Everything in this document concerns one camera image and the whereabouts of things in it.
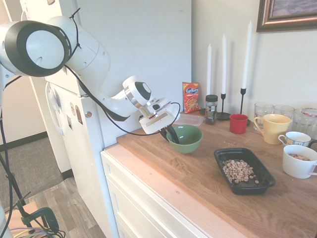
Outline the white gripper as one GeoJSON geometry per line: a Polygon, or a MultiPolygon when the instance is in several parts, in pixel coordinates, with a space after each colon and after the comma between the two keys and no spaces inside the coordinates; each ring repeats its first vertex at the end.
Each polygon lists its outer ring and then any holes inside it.
{"type": "Polygon", "coordinates": [[[171,136],[171,140],[179,144],[179,139],[176,134],[175,129],[171,125],[174,120],[177,120],[179,118],[178,116],[178,109],[175,110],[169,110],[164,109],[163,112],[159,112],[157,116],[154,116],[152,119],[149,118],[142,118],[139,120],[139,123],[141,124],[142,129],[146,134],[152,134],[154,132],[159,131],[161,136],[166,140],[167,139],[167,132],[169,132],[171,136]]]}

